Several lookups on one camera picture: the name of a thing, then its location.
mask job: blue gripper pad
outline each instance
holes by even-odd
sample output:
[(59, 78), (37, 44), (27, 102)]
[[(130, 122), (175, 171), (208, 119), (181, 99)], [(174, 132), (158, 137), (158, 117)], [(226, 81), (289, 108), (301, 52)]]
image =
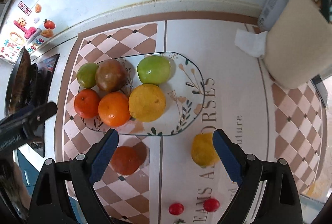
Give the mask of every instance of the blue gripper pad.
[(114, 129), (91, 165), (91, 175), (89, 181), (92, 185), (102, 179), (107, 165), (110, 162), (118, 144), (119, 134)]
[(242, 167), (240, 163), (236, 160), (232, 151), (229, 149), (218, 131), (213, 133), (212, 141), (213, 146), (215, 147), (215, 150), (231, 181), (240, 186), (242, 184)]

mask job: metal screw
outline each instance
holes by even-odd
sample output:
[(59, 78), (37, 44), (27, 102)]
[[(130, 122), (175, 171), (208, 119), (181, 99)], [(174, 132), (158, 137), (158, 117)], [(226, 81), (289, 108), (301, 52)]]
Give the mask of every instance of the metal screw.
[(51, 164), (52, 162), (53, 162), (52, 159), (46, 159), (46, 160), (45, 160), (45, 165), (49, 165), (49, 164)]
[(253, 161), (256, 157), (253, 154), (247, 154), (247, 159)]
[(286, 161), (286, 159), (279, 159), (279, 163), (283, 164), (283, 165), (286, 165), (287, 161)]
[(77, 160), (83, 160), (85, 158), (85, 154), (78, 154), (77, 156), (76, 156), (76, 159)]

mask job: lemon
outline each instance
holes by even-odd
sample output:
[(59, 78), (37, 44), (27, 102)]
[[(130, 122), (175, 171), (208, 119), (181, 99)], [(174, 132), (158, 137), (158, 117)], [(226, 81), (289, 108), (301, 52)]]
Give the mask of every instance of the lemon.
[(137, 86), (129, 97), (130, 115), (141, 122), (152, 122), (164, 113), (166, 99), (162, 90), (153, 84)]
[(212, 133), (198, 134), (194, 138), (191, 157), (199, 166), (213, 166), (220, 160), (212, 143), (212, 135)]

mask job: frying pan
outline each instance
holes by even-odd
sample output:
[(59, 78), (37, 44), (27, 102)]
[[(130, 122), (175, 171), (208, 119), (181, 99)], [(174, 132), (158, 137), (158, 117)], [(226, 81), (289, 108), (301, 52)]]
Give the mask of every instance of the frying pan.
[(30, 68), (30, 55), (22, 48), (9, 77), (5, 100), (6, 116), (23, 107), (30, 82)]

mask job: checkered pattern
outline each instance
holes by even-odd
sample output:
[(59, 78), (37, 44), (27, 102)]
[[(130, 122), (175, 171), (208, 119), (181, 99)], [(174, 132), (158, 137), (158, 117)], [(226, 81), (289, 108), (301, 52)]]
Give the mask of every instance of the checkered pattern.
[(272, 85), (275, 104), (275, 158), (284, 158), (292, 170), (299, 193), (314, 181), (321, 147), (322, 105), (309, 81), (296, 89)]
[[(101, 62), (110, 58), (153, 53), (156, 46), (157, 24), (139, 24), (103, 32), (83, 40), (66, 100), (63, 153), (64, 160), (86, 153), (100, 141), (102, 132), (92, 131), (74, 110), (74, 96), (79, 84), (76, 73), (87, 62)], [(132, 146), (145, 159), (144, 164), (132, 175), (121, 176), (108, 166), (102, 180), (94, 189), (111, 217), (135, 224), (149, 224), (149, 137), (120, 135), (119, 146)], [(75, 197), (71, 182), (67, 182), (69, 195)]]

